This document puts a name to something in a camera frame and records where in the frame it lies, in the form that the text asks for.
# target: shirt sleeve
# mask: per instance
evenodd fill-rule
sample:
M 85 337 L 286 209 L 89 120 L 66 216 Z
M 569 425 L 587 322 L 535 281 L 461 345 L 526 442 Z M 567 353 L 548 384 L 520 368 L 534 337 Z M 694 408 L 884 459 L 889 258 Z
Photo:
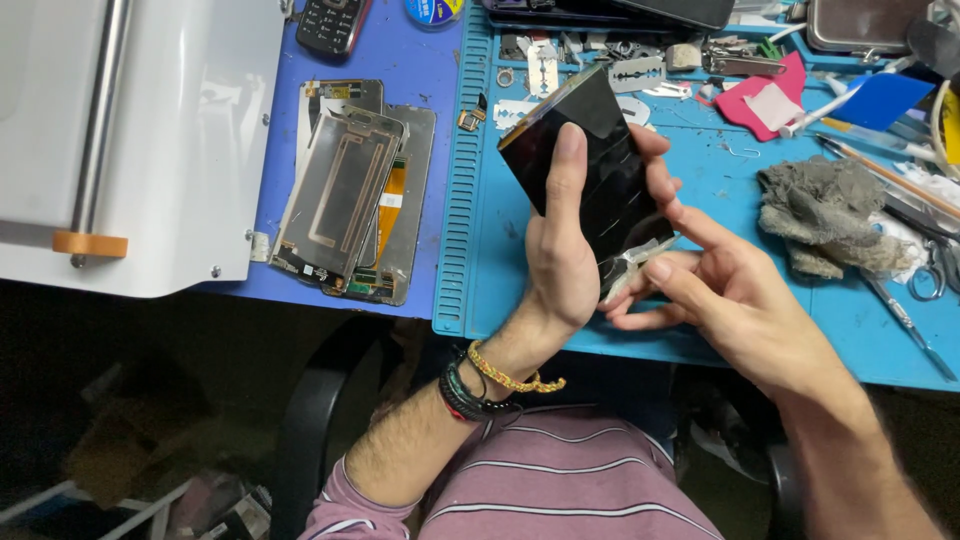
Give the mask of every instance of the shirt sleeve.
M 300 540 L 409 540 L 410 530 L 403 520 L 416 506 L 391 507 L 367 499 L 350 483 L 341 457 L 307 517 Z

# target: forearm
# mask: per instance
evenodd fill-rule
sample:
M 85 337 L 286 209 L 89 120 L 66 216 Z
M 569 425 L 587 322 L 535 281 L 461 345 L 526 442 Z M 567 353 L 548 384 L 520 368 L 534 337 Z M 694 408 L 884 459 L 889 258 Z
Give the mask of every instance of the forearm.
M 800 467 L 811 538 L 943 538 L 852 378 L 824 378 L 803 395 L 775 399 Z
M 530 377 L 537 366 L 556 353 L 556 340 L 543 339 L 540 322 L 521 306 L 510 321 L 479 349 L 491 365 L 515 380 Z M 466 360 L 460 366 L 464 384 L 474 396 L 484 384 Z M 501 401 L 510 392 L 486 380 L 487 399 Z M 446 463 L 479 426 L 455 419 L 447 410 L 437 382 L 427 384 L 391 411 L 350 449 L 347 477 L 366 498 L 387 506 L 419 499 Z

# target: blue silicone mat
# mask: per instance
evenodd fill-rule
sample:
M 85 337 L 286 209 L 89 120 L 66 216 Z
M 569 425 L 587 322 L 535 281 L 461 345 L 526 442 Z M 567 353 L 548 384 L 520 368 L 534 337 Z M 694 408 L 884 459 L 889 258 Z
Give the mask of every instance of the blue silicone mat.
M 499 58 L 499 33 L 490 26 L 479 3 L 468 5 L 465 20 L 459 108 L 473 109 L 479 93 L 484 92 L 489 100 L 488 114 L 492 116 L 498 101 L 521 100 L 526 96 L 522 81 L 527 64 Z M 771 36 L 778 30 L 731 26 L 720 35 Z M 812 53 L 800 35 L 795 34 L 784 43 L 789 50 L 801 52 L 808 71 L 816 68 L 862 73 L 868 69 L 856 59 Z M 500 66 L 512 67 L 515 71 L 515 83 L 507 88 L 492 81 Z M 874 64 L 869 69 L 878 70 L 881 66 L 882 63 Z M 577 70 L 576 65 L 561 63 L 561 84 Z M 706 78 L 699 70 L 682 77 L 668 75 L 671 81 L 702 82 Z M 815 154 L 824 154 L 813 133 L 760 143 L 745 128 L 726 123 L 719 113 L 693 99 L 680 101 L 643 93 L 635 97 L 650 106 L 650 123 L 672 142 L 666 160 L 671 174 L 684 180 L 680 192 L 683 202 L 703 209 L 725 227 L 770 253 L 801 304 L 861 380 L 960 389 L 940 378 L 879 299 L 853 274 L 849 273 L 841 282 L 798 280 L 786 272 L 782 240 L 757 227 L 761 192 L 756 171 L 785 160 L 806 160 Z M 807 77 L 806 110 L 817 109 L 832 97 L 824 83 Z M 527 268 L 523 235 L 529 203 L 496 151 L 503 132 L 495 128 L 491 117 L 475 132 L 459 128 L 454 132 L 433 329 L 442 334 L 486 338 L 514 309 L 524 288 Z M 753 154 L 749 149 L 759 151 L 760 156 L 734 156 L 721 147 L 721 143 L 737 154 Z M 908 160 L 895 154 L 869 154 L 885 163 Z M 684 241 L 681 247 L 693 246 Z M 950 331 L 952 322 L 957 320 L 956 295 L 948 291 L 940 301 L 920 304 L 909 296 L 905 287 L 892 282 L 888 286 L 918 322 L 924 336 L 954 370 L 960 371 L 960 336 L 953 338 Z M 566 348 L 686 363 L 722 362 L 692 328 L 624 332 L 612 328 L 600 316 L 578 332 Z

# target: striped shirt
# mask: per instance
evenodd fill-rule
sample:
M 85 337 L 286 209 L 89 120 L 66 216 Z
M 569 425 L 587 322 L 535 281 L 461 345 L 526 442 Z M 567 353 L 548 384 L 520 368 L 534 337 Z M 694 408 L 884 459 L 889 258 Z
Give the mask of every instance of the striped shirt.
M 428 497 L 432 509 L 420 540 L 721 538 L 677 487 L 673 461 L 657 441 L 582 405 L 528 409 L 518 419 L 488 422 Z M 300 540 L 410 538 L 402 520 L 413 508 L 364 498 L 341 459 Z

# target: gray cloth rag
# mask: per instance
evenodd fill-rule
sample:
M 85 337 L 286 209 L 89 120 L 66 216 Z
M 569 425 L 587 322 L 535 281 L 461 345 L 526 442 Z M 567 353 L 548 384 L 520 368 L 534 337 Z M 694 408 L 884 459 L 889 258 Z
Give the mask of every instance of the gray cloth rag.
M 760 227 L 782 236 L 799 272 L 843 278 L 846 266 L 874 272 L 906 270 L 909 244 L 871 226 L 883 208 L 883 186 L 855 160 L 781 163 L 757 172 L 765 189 Z

